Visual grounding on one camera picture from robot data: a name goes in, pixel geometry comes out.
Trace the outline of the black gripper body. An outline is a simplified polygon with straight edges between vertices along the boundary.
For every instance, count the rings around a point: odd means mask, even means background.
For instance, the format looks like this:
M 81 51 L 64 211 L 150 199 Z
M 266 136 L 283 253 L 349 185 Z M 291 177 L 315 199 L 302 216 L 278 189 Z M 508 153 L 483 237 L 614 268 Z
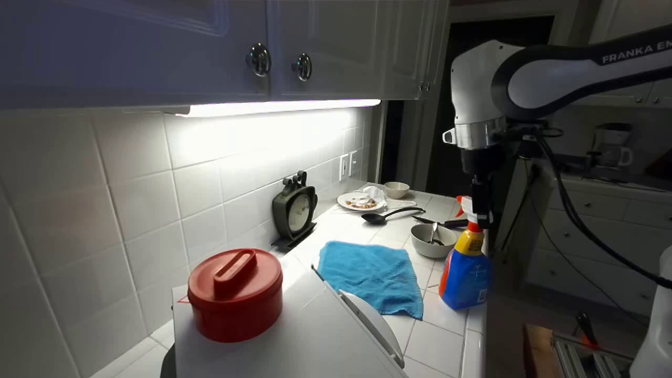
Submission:
M 501 215 L 506 199 L 508 151 L 501 145 L 490 150 L 464 150 L 463 170 L 470 178 L 473 215 L 479 227 L 490 227 Z

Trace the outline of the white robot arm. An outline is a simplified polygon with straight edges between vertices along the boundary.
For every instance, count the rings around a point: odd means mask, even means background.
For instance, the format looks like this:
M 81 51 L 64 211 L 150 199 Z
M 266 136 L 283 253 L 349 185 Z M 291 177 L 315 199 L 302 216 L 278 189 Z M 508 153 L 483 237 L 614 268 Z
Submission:
M 451 61 L 456 145 L 470 177 L 473 222 L 490 226 L 490 178 L 511 121 L 537 121 L 577 99 L 672 76 L 672 25 L 587 46 L 483 42 Z

